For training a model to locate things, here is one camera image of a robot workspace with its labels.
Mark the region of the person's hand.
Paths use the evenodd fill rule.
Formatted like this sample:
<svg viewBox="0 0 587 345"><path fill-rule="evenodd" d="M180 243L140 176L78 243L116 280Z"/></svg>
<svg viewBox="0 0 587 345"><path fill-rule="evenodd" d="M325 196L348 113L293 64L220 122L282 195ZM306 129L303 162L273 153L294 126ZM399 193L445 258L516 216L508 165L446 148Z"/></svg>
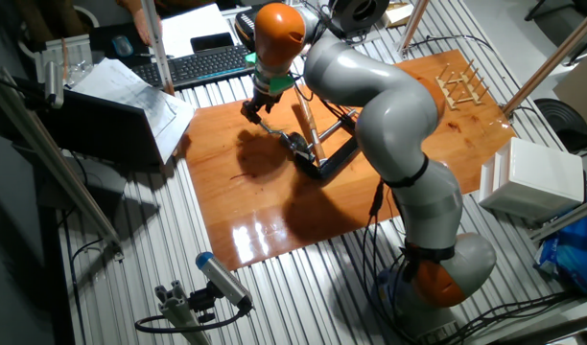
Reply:
<svg viewBox="0 0 587 345"><path fill-rule="evenodd" d="M152 44L150 25L144 12L141 0L116 0L118 6L127 10L141 41L146 45Z"/></svg>

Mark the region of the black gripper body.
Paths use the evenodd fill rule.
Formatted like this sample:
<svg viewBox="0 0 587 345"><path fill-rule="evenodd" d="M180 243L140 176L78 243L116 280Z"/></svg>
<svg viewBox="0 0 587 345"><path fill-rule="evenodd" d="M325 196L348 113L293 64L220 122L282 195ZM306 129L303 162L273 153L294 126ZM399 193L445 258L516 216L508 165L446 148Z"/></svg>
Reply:
<svg viewBox="0 0 587 345"><path fill-rule="evenodd" d="M280 102L280 99L281 94L272 95L269 93L265 93L260 89L254 88L253 97L251 98L251 101L254 101L257 104L257 106L259 107L258 111L260 111L261 109L265 109L265 104L270 100L275 100L278 104Z"/></svg>

